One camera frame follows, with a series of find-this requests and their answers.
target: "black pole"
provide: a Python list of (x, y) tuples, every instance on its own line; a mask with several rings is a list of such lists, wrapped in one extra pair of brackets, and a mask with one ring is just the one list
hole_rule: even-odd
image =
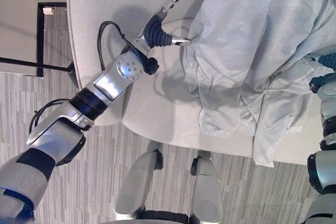
[(30, 62), (30, 61), (24, 61), (24, 60), (8, 59), (8, 58), (2, 58), (2, 57), (0, 57), (0, 62), (8, 63), (8, 64), (29, 66), (29, 67), (36, 67), (36, 68), (48, 68), (48, 69), (54, 69), (54, 70), (59, 70), (59, 71), (64, 71), (64, 72), (70, 72), (71, 71), (68, 68), (57, 67), (57, 66), (46, 65), (46, 64), (39, 64), (39, 63), (36, 63), (36, 62)]

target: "white armchair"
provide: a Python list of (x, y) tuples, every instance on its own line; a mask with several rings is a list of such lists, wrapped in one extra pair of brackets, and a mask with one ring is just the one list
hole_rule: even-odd
[[(78, 82), (84, 87), (97, 73), (100, 65), (96, 39), (100, 23), (118, 23), (129, 39), (134, 38), (147, 19), (164, 0), (67, 0), (72, 54)], [(192, 18), (203, 0), (180, 0), (170, 10), (164, 30), (186, 36)], [(110, 55), (118, 56), (124, 44), (111, 29), (102, 38), (106, 63)], [(198, 125), (201, 104), (188, 91), (181, 65), (180, 47), (155, 48), (151, 55), (160, 68), (153, 76), (143, 76), (97, 119), (97, 125), (119, 121), (130, 130), (149, 139), (182, 147), (212, 152), (251, 156), (253, 137), (237, 131), (231, 139), (203, 134)], [(276, 152), (275, 161), (306, 164), (309, 154), (319, 149), (322, 138), (319, 100), (311, 103), (302, 133), (285, 135)]]

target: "robotic hand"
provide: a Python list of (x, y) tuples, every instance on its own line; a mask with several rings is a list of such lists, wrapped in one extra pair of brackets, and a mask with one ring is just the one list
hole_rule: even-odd
[(82, 132), (89, 130), (95, 119), (144, 72), (157, 71), (157, 61), (147, 58), (151, 48), (191, 43), (187, 38), (168, 35), (161, 28), (168, 10), (177, 1), (165, 2), (133, 43), (122, 35), (128, 46), (112, 67), (38, 124), (28, 138), (29, 149), (0, 167), (0, 223), (34, 219), (34, 210), (54, 167), (71, 162), (84, 146), (86, 139)]

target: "black rubber grip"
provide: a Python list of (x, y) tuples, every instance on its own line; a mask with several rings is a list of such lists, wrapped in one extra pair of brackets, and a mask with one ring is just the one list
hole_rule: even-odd
[(323, 189), (323, 194), (336, 194), (336, 185), (328, 185)]
[(93, 121), (107, 109), (105, 103), (86, 88), (79, 91), (69, 103)]
[(154, 15), (143, 30), (143, 36), (151, 48), (164, 47), (172, 44), (173, 37), (166, 34), (161, 26), (161, 18), (158, 15)]
[(336, 52), (321, 56), (319, 58), (319, 63), (336, 71)]
[(336, 150), (336, 143), (327, 144), (326, 140), (322, 140), (320, 143), (320, 148), (322, 151), (332, 151)]
[(143, 220), (168, 220), (188, 224), (189, 217), (185, 214), (176, 214), (174, 212), (167, 211), (153, 211), (148, 210), (142, 213), (140, 219)]

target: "robot leg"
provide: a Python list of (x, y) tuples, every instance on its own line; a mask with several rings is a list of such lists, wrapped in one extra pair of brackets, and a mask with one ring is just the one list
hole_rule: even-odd
[(216, 168), (211, 162), (211, 153), (198, 151), (191, 174), (196, 176), (190, 223), (221, 223), (223, 202)]
[(316, 198), (307, 213), (305, 224), (336, 224), (336, 194)]
[(162, 169), (162, 144), (151, 141), (129, 170), (117, 195), (113, 211), (116, 220), (137, 219), (145, 211), (145, 201), (151, 188), (153, 172)]

